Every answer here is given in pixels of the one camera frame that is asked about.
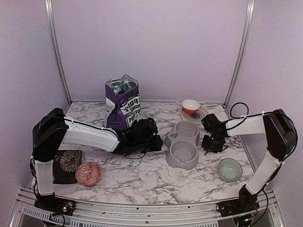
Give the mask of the grey double pet bowl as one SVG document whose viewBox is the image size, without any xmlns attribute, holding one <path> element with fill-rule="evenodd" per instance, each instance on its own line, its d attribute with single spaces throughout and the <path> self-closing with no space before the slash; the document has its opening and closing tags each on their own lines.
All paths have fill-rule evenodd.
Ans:
<svg viewBox="0 0 303 227">
<path fill-rule="evenodd" d="M 189 121 L 179 121 L 167 134 L 164 145 L 167 147 L 166 162 L 172 167 L 191 170 L 198 163 L 197 143 L 200 129 Z"/>
</svg>

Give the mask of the purple puppy food bag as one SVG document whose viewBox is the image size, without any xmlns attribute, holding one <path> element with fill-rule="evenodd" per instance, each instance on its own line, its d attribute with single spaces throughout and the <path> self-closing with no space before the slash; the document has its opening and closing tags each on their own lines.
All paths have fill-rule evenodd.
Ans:
<svg viewBox="0 0 303 227">
<path fill-rule="evenodd" d="M 107 128 L 126 130 L 141 115 L 139 83 L 124 74 L 105 82 L 105 125 Z"/>
</svg>

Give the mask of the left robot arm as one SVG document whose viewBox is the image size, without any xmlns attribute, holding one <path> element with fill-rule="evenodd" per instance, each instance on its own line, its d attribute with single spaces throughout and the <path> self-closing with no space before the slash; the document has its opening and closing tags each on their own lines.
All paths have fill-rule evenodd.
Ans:
<svg viewBox="0 0 303 227">
<path fill-rule="evenodd" d="M 163 146 L 153 118 L 134 121 L 129 129 L 119 130 L 76 121 L 64 115 L 61 108 L 44 116 L 34 126 L 32 134 L 33 176 L 41 202 L 49 210 L 60 206 L 60 200 L 53 195 L 53 161 L 61 144 L 80 144 L 124 156 L 160 151 Z"/>
</svg>

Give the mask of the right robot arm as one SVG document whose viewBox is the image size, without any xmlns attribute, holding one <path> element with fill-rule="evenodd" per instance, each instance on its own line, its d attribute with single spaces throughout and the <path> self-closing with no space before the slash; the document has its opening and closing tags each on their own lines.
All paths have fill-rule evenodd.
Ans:
<svg viewBox="0 0 303 227">
<path fill-rule="evenodd" d="M 263 135 L 266 140 L 266 153 L 262 162 L 240 190 L 241 197 L 235 200 L 234 207 L 239 212 L 246 211 L 253 204 L 252 196 L 261 192 L 275 178 L 298 143 L 295 125 L 282 109 L 226 121 L 220 121 L 211 113 L 201 123 L 207 132 L 202 141 L 202 148 L 206 152 L 221 153 L 229 137 Z"/>
</svg>

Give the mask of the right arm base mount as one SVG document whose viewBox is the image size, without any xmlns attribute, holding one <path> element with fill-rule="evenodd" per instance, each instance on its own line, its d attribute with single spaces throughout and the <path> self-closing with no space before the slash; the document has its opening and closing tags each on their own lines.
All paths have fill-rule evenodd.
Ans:
<svg viewBox="0 0 303 227">
<path fill-rule="evenodd" d="M 241 213 L 259 209 L 257 194 L 251 194 L 246 185 L 242 186 L 237 199 L 222 201 L 216 204 L 216 211 L 220 212 L 222 217 L 238 215 Z"/>
</svg>

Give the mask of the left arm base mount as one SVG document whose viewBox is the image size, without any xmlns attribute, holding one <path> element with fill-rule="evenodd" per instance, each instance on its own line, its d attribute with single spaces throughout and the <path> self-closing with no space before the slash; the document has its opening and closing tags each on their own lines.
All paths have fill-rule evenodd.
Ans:
<svg viewBox="0 0 303 227">
<path fill-rule="evenodd" d="M 63 199 L 52 195 L 42 196 L 36 195 L 34 206 L 43 210 L 54 212 L 55 214 L 72 216 L 75 209 L 75 201 Z"/>
</svg>

